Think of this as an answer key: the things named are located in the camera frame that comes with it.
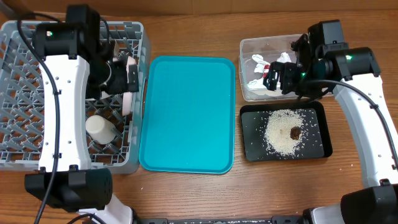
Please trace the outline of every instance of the teal tray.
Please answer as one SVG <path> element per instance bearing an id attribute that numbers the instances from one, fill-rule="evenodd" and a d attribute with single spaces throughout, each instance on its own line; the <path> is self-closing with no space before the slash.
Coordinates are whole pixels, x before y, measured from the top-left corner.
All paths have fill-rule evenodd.
<path id="1" fill-rule="evenodd" d="M 147 170 L 224 174 L 234 162 L 235 67 L 225 58 L 156 58 L 139 161 Z"/>

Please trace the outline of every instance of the wooden tabletop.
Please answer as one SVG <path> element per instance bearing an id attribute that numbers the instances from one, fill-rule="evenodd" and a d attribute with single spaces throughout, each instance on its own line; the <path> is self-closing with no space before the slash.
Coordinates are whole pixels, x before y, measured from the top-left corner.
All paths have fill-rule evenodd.
<path id="1" fill-rule="evenodd" d="M 296 215 L 310 207 L 338 203 L 362 189 L 361 169 L 345 116 L 333 98 L 325 107 L 333 145 L 327 159 L 248 162 L 244 158 L 238 77 L 242 39 L 300 34 L 322 20 L 340 19 L 345 40 L 370 47 L 382 70 L 384 94 L 398 124 L 398 11 L 281 12 L 213 16 L 108 18 L 139 21 L 160 55 L 225 57 L 236 67 L 235 160 L 225 175 L 149 172 L 113 175 L 114 193 L 141 218 L 255 218 Z M 0 172 L 0 223 L 32 223 L 40 201 L 24 190 L 26 172 Z M 41 223 L 66 223 L 75 214 L 46 208 Z"/>

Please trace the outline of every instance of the red object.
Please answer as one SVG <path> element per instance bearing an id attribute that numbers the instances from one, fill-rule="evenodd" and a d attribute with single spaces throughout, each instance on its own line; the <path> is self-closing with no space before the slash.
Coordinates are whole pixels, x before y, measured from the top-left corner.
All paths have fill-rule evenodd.
<path id="1" fill-rule="evenodd" d="M 264 69 L 269 69 L 269 65 L 264 66 Z M 263 77 L 263 78 L 266 78 L 267 75 L 268 75 L 268 72 L 267 72 L 267 73 L 264 72 L 264 73 L 262 74 L 262 77 Z"/>

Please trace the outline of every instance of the clear plastic bin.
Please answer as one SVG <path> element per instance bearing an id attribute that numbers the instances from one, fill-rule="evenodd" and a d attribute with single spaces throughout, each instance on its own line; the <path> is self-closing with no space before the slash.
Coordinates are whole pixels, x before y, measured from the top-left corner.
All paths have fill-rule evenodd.
<path id="1" fill-rule="evenodd" d="M 243 98 L 248 102 L 286 100 L 296 98 L 294 93 L 281 96 L 267 95 L 263 89 L 249 89 L 248 83 L 262 77 L 262 73 L 255 73 L 257 62 L 252 59 L 254 54 L 262 55 L 266 62 L 275 62 L 281 53 L 288 53 L 291 61 L 296 62 L 295 52 L 290 44 L 300 38 L 301 34 L 282 35 L 275 37 L 260 37 L 244 39 L 241 41 L 241 54 L 239 58 L 239 79 L 243 92 Z"/>

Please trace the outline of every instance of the dish rack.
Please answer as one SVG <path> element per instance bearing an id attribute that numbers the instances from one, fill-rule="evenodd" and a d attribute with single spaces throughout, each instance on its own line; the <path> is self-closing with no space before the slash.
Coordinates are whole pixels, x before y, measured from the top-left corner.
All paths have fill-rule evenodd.
<path id="1" fill-rule="evenodd" d="M 41 22 L 22 24 L 28 40 Z M 100 145 L 87 140 L 92 169 L 108 168 L 114 174 L 130 174 L 139 167 L 142 99 L 149 73 L 150 42 L 139 22 L 108 22 L 110 37 L 120 48 L 119 58 L 133 55 L 138 64 L 139 92 L 133 94 L 132 114 L 122 116 L 123 95 L 86 101 L 86 119 L 101 115 L 115 124 L 116 138 Z M 100 25 L 100 39 L 106 28 Z M 44 89 L 39 63 L 18 34 L 16 21 L 0 30 L 0 170 L 37 170 L 44 136 Z"/>

